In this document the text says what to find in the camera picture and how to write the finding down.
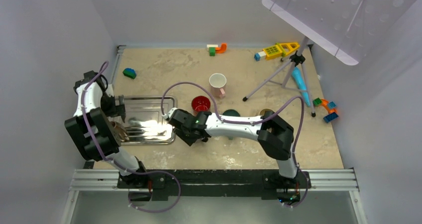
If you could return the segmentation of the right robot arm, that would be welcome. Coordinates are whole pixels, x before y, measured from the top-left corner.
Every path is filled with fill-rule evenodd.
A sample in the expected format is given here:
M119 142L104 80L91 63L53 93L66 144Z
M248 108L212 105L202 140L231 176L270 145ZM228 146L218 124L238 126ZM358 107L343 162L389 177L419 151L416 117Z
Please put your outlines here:
M211 137L226 136L257 141L267 156L275 159L279 168L280 183L287 188L299 181L298 167L292 157L294 128L273 112L262 116L218 116L214 112L188 111L172 108L163 115L165 121L187 145L198 140L207 142Z

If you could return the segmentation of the pink mug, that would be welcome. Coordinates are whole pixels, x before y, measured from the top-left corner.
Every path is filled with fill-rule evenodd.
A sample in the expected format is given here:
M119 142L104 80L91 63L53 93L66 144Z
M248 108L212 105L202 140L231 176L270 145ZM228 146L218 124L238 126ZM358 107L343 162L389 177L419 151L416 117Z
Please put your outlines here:
M227 79L224 74L214 73L209 77L211 94L217 98L224 98Z

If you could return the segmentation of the red mug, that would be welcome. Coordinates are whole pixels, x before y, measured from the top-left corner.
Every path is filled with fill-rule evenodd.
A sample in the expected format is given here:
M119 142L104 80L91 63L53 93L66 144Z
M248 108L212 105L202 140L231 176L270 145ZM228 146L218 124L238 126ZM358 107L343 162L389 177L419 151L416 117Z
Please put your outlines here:
M191 108L193 109L195 114L199 112L207 112L209 111L210 107L211 102L209 98L205 96L197 96L191 101Z

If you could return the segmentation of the teal speckled mug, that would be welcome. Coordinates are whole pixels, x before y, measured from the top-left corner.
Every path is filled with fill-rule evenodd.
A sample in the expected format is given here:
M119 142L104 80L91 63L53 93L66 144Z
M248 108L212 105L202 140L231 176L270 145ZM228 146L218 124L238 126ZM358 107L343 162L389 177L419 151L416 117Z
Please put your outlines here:
M225 110L222 115L240 117L240 113L234 109Z

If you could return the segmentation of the brown striped mug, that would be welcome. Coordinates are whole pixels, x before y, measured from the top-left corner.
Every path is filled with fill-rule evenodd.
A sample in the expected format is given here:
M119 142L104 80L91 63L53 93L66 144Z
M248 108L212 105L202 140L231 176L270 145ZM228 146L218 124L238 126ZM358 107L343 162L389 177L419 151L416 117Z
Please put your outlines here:
M129 141L129 135L128 135L125 127L121 123L112 121L111 125L114 128L114 131L116 132L118 137L120 138L121 142L128 142Z

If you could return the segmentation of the orange elbow toy piece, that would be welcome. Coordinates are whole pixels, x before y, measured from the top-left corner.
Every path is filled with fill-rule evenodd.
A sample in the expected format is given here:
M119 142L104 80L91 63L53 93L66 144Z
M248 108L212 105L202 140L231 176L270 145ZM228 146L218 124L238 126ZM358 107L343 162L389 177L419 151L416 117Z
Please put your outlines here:
M227 43L222 43L219 47L215 48L216 54L224 53L227 50Z

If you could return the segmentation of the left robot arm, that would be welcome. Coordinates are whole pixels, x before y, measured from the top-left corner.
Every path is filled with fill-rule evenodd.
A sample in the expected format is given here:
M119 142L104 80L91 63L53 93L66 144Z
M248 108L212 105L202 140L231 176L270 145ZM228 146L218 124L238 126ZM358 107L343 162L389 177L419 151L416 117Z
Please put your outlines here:
M122 148L125 129L110 118L126 118L124 97L115 98L104 75L95 71L76 81L77 109L64 123L76 148L87 160L105 161L119 171L123 184L144 188L148 175L141 161Z

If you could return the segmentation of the beige round mug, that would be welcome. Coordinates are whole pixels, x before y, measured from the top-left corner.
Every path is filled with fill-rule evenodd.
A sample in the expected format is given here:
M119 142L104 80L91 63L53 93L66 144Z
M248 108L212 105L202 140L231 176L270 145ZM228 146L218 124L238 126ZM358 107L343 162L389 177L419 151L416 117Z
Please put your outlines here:
M262 109L260 112L259 112L259 115L260 116L263 116L263 115L265 115L265 113L266 112L274 112L272 109Z

